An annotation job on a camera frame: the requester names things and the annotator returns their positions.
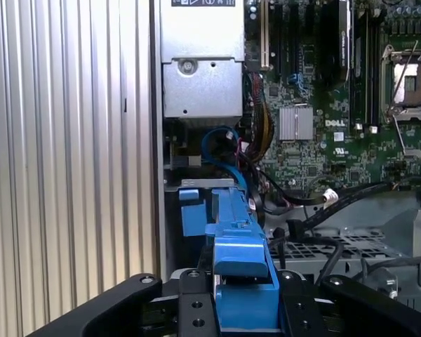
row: heatsink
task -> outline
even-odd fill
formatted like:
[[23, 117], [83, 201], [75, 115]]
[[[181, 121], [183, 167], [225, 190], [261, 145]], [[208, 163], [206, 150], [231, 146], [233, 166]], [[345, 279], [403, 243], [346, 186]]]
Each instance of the heatsink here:
[[279, 140], [314, 139], [314, 109], [307, 106], [279, 110]]

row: silver side panel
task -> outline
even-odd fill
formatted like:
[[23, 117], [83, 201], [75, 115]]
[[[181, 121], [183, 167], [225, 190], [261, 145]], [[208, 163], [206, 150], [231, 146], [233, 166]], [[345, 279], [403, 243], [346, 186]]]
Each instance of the silver side panel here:
[[235, 125], [243, 113], [244, 2], [160, 1], [164, 117], [192, 128]]
[[149, 50], [149, 1], [0, 1], [0, 336], [155, 270]]

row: white connector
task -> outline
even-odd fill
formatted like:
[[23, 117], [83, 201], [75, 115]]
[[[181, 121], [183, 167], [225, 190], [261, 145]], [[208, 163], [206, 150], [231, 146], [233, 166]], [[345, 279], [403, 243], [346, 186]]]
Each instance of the white connector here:
[[326, 191], [324, 191], [323, 197], [325, 200], [324, 205], [323, 205], [324, 209], [327, 209], [330, 205], [338, 201], [337, 192], [331, 188], [328, 188]]
[[247, 142], [241, 142], [240, 143], [240, 150], [245, 153], [246, 149], [248, 148], [248, 146], [250, 145], [250, 143]]
[[234, 138], [234, 134], [231, 131], [226, 132], [226, 138], [232, 140]]

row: label sticker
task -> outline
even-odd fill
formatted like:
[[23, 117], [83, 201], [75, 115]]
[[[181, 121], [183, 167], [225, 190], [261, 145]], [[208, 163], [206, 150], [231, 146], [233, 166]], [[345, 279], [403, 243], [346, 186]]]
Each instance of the label sticker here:
[[236, 0], [171, 0], [173, 7], [235, 7]]

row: motherboard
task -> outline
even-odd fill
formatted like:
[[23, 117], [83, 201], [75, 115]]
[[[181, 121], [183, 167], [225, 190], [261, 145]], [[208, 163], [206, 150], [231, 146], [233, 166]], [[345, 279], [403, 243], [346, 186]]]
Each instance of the motherboard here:
[[335, 83], [322, 69], [337, 34], [322, 21], [328, 6], [270, 1], [269, 59], [260, 62], [257, 38], [247, 41], [246, 64], [260, 68], [275, 123], [261, 166], [290, 190], [323, 174], [348, 186], [421, 176], [421, 0], [348, 4], [349, 69]]

